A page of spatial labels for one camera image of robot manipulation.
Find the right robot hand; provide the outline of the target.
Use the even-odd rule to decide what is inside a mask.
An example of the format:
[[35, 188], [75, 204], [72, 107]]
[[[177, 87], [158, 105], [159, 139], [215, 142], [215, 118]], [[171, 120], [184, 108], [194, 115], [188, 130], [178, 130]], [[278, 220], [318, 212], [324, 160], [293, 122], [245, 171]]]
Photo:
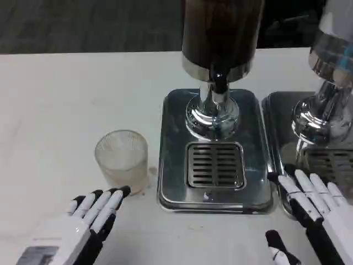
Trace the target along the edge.
[[293, 176], [271, 172], [269, 179], [285, 191], [320, 263], [352, 264], [352, 205], [338, 186], [301, 169]]

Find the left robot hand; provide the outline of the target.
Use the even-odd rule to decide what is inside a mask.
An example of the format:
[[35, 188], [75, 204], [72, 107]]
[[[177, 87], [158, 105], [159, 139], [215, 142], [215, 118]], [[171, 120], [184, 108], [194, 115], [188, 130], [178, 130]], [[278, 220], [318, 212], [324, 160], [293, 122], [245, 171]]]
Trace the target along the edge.
[[94, 264], [130, 193], [125, 185], [77, 196], [64, 214], [34, 230], [17, 264]]

